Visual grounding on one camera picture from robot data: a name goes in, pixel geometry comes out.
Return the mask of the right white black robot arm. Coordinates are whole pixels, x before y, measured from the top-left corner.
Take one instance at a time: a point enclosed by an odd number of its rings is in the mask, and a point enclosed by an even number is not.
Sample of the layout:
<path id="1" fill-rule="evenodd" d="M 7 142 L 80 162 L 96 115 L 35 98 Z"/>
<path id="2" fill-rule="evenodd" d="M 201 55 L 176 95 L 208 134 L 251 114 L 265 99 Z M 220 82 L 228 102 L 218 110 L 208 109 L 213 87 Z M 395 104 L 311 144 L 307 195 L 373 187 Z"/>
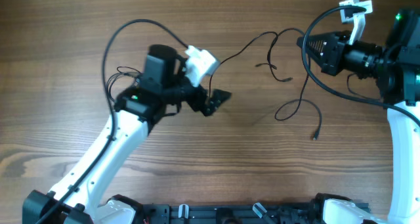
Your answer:
<path id="1" fill-rule="evenodd" d="M 419 10 L 400 9 L 385 46 L 351 41 L 350 32 L 311 33 L 327 15 L 343 11 L 353 15 L 362 7 L 343 6 L 325 11 L 299 37 L 303 65 L 312 80 L 325 91 L 354 102 L 387 109 L 392 135 L 393 187 L 388 223 L 419 222 Z M 312 59 L 322 72 L 336 76 L 343 70 L 360 79 L 373 78 L 379 100 L 353 97 L 322 83 L 312 72 Z"/>

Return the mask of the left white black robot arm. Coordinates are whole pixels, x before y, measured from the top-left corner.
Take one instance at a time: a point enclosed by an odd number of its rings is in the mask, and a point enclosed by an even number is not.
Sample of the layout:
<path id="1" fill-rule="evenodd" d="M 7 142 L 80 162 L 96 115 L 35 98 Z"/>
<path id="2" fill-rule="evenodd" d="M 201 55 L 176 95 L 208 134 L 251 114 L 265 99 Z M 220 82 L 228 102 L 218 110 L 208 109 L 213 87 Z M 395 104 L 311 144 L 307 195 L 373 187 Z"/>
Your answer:
<path id="1" fill-rule="evenodd" d="M 133 150 L 169 114 L 167 106 L 187 102 L 195 112 L 212 115 L 230 98 L 200 85 L 220 65 L 209 51 L 188 46 L 186 56 L 166 45 L 152 45 L 144 71 L 116 98 L 100 135 L 88 151 L 46 194 L 33 190 L 22 206 L 23 223 L 147 223 L 144 206 L 122 195 L 100 204 L 109 184 Z"/>

